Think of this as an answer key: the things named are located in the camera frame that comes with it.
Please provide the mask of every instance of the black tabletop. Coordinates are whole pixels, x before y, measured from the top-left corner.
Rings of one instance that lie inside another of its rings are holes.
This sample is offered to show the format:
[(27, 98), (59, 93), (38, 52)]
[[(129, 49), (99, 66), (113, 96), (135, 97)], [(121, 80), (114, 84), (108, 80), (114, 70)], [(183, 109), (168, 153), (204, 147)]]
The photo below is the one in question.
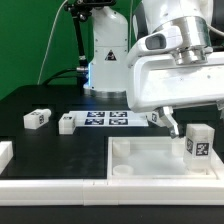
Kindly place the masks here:
[[(23, 116), (49, 108), (48, 124), (24, 129)], [(0, 179), (105, 179), (110, 136), (168, 135), (156, 127), (77, 127), (59, 135), (58, 121), (69, 111), (128, 110), (126, 99), (83, 96), (74, 86), (24, 86), (0, 102), (0, 140), (13, 141), (14, 158)]]

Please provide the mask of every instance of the white platform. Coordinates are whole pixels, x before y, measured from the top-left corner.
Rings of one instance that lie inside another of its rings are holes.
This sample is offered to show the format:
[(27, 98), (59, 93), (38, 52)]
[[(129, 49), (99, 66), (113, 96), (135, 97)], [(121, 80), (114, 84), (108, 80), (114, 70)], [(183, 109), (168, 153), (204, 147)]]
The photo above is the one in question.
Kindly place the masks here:
[(76, 127), (147, 127), (145, 113), (132, 111), (70, 111)]
[[(0, 182), (0, 205), (224, 205), (224, 165), (212, 151), (211, 169), (189, 174), (182, 162), (183, 140), (125, 138), (130, 155), (113, 156), (109, 139), (106, 180), (24, 180)], [(115, 176), (129, 165), (133, 175)]]

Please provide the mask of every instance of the metal bracket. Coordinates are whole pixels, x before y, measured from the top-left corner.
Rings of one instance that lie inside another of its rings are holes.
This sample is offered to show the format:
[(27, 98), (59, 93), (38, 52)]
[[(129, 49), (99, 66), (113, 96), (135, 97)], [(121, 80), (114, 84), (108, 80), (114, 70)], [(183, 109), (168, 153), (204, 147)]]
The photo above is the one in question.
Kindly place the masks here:
[(224, 100), (217, 101), (217, 107), (218, 107), (218, 110), (223, 110), (224, 109)]
[(159, 117), (162, 122), (169, 128), (171, 138), (179, 137), (178, 124), (172, 117), (173, 108), (172, 107), (161, 107), (158, 109)]

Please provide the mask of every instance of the white block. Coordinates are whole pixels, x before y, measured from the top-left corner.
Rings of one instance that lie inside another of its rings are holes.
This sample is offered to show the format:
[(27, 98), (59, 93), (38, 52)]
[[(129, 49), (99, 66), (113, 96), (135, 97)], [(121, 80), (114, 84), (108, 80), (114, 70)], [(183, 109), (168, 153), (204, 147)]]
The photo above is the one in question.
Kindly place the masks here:
[(23, 117), (24, 128), (38, 129), (49, 121), (51, 111), (49, 109), (37, 109)]
[(113, 141), (113, 154), (117, 157), (128, 157), (130, 148), (130, 141), (126, 139)]
[(107, 180), (84, 180), (84, 205), (118, 205), (118, 183)]
[(12, 142), (0, 142), (0, 174), (13, 157)]
[(59, 125), (59, 134), (60, 135), (72, 135), (75, 127), (76, 115), (75, 114), (63, 114), (58, 125)]
[(172, 139), (172, 154), (177, 157), (184, 156), (185, 138)]
[(215, 130), (205, 124), (188, 124), (184, 162), (189, 170), (211, 166), (211, 151)]
[(83, 205), (83, 180), (1, 180), (1, 206)]

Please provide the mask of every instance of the white cube with marker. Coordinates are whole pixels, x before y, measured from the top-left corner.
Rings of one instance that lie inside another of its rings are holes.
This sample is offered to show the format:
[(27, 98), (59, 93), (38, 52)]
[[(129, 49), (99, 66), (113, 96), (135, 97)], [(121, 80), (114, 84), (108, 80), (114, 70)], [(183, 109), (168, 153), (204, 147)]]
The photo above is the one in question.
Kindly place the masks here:
[(48, 123), (50, 116), (51, 116), (51, 111), (49, 109), (34, 110), (33, 112), (31, 112), (23, 117), (24, 128), (34, 129), (34, 130), (38, 129), (39, 127)]
[(211, 152), (215, 130), (206, 124), (188, 124), (184, 162), (188, 170), (211, 166)]
[(59, 125), (59, 134), (60, 135), (72, 135), (75, 127), (76, 127), (76, 114), (75, 113), (69, 113), (69, 114), (63, 114), (62, 118), (60, 119), (58, 125)]

